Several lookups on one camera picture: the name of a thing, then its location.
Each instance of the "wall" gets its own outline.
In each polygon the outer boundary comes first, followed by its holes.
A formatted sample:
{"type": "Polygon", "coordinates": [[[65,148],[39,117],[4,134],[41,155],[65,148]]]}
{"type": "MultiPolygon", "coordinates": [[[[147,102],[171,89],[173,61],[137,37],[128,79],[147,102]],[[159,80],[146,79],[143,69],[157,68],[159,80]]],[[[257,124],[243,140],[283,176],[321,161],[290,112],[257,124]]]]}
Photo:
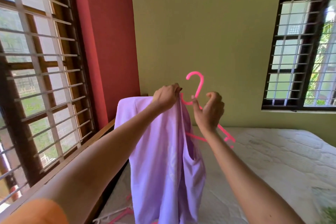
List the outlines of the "wall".
{"type": "Polygon", "coordinates": [[[76,0],[99,128],[139,96],[132,0],[76,0]]]}
{"type": "Polygon", "coordinates": [[[233,127],[294,128],[336,146],[336,114],[261,112],[279,0],[133,0],[141,93],[179,82],[194,94],[220,92],[233,127]]]}

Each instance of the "hand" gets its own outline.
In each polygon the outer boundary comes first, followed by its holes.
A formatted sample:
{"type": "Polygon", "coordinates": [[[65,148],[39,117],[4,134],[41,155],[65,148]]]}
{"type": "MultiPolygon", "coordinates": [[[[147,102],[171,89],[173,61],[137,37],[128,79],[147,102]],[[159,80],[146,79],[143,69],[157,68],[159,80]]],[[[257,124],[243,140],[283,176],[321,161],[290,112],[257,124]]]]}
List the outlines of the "hand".
{"type": "Polygon", "coordinates": [[[207,97],[210,99],[202,110],[197,99],[191,96],[195,120],[203,135],[204,133],[216,131],[219,120],[224,113],[224,103],[220,94],[210,92],[207,97]]]}
{"type": "Polygon", "coordinates": [[[162,88],[155,91],[152,104],[158,108],[160,113],[165,112],[172,108],[176,103],[181,90],[182,88],[178,83],[170,86],[163,86],[162,88]]]}

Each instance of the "bed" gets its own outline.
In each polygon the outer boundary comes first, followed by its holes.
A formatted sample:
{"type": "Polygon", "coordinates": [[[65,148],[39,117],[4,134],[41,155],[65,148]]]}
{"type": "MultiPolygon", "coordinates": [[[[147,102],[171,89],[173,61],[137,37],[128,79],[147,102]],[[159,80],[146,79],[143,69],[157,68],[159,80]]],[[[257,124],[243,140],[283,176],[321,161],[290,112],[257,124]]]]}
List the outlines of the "bed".
{"type": "MultiPolygon", "coordinates": [[[[316,135],[295,129],[226,128],[236,139],[233,150],[274,188],[307,224],[318,221],[312,187],[336,188],[336,148],[316,135]]],[[[197,127],[194,133],[201,135],[197,127]]],[[[207,179],[199,209],[200,224],[235,223],[247,220],[207,143],[198,141],[207,179]]],[[[123,171],[99,217],[128,206],[130,167],[123,171]]],[[[100,219],[108,223],[112,217],[100,219]]],[[[119,224],[133,224],[129,215],[119,224]]]]}

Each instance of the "red wall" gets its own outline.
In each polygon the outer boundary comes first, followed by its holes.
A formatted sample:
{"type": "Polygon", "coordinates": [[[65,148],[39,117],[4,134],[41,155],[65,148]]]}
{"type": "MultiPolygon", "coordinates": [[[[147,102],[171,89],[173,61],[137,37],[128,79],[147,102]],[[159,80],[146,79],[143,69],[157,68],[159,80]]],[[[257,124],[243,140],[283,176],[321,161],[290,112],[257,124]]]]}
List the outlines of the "red wall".
{"type": "Polygon", "coordinates": [[[132,0],[76,0],[99,128],[140,95],[132,0]]]}

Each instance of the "green wall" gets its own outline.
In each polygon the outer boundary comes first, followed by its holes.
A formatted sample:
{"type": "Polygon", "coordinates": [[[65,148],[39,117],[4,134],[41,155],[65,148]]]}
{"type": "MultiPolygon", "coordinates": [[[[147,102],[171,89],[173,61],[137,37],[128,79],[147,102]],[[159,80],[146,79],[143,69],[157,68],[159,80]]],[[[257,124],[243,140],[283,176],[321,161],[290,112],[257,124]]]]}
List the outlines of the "green wall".
{"type": "Polygon", "coordinates": [[[308,130],[336,146],[336,114],[262,112],[279,0],[133,0],[141,93],[178,82],[185,99],[199,79],[225,101],[225,127],[308,130]]]}

